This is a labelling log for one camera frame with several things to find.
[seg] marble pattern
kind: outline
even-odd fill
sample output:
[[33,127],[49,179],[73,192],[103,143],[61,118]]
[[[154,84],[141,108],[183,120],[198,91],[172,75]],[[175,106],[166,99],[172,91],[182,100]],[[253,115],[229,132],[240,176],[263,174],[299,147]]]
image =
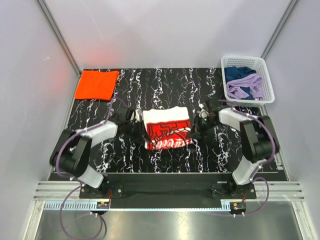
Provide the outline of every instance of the marble pattern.
[[[212,98],[224,98],[220,68],[143,68],[96,69],[120,72],[114,95],[133,109],[168,109],[187,107],[191,124],[195,109]],[[116,100],[112,110],[120,106]],[[69,129],[80,129],[99,123],[106,118],[110,103],[102,100],[75,100]],[[241,108],[243,112],[257,114],[257,109]],[[142,144],[120,135],[91,149],[90,165],[99,172],[109,173],[187,173],[231,172],[242,157],[241,137],[227,126],[212,129],[211,137],[193,140],[193,146],[148,151]],[[276,171],[276,164],[265,166],[265,172]]]

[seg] white laundry basket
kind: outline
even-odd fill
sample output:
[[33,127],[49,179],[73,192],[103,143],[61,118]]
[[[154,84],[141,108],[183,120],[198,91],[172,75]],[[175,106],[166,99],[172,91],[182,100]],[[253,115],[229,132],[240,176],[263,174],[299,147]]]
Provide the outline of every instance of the white laundry basket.
[[[237,106],[242,107],[255,107],[258,108],[264,104],[270,104],[275,101],[274,90],[271,85],[270,76],[268,73],[267,65],[265,60],[261,57],[254,56],[224,56],[221,58],[221,67],[222,67],[222,80],[225,98],[233,102]],[[264,97],[262,100],[246,100],[246,99],[234,99],[230,98],[227,94],[227,84],[225,76],[225,68],[227,67],[248,67],[253,70],[256,70],[256,73],[263,78],[262,91]]]

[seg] red and white cloth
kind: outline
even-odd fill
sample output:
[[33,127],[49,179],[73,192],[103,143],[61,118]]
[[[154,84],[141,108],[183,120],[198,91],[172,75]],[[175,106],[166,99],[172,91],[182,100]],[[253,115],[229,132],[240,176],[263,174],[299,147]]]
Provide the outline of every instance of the red and white cloth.
[[151,109],[142,112],[143,122],[151,142],[145,142],[148,150],[181,148],[192,142],[186,139],[190,131],[190,119],[186,107]]

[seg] orange towel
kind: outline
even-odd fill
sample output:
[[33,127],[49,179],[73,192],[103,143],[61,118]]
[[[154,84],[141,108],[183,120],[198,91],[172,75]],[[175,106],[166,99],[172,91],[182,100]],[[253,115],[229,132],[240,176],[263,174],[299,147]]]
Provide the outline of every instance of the orange towel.
[[111,100],[115,90],[118,71],[89,71],[84,70],[75,91],[75,99]]

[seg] white panel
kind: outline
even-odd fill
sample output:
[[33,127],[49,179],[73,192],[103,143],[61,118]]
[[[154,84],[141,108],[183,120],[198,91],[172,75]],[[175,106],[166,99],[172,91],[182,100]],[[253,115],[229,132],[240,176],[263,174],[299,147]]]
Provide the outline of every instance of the white panel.
[[81,68],[217,67],[260,57],[289,0],[46,0]]
[[35,0],[0,0],[0,239],[20,240],[77,78]]
[[320,226],[319,9],[320,1],[300,1],[266,61],[275,92],[272,121],[314,226]]

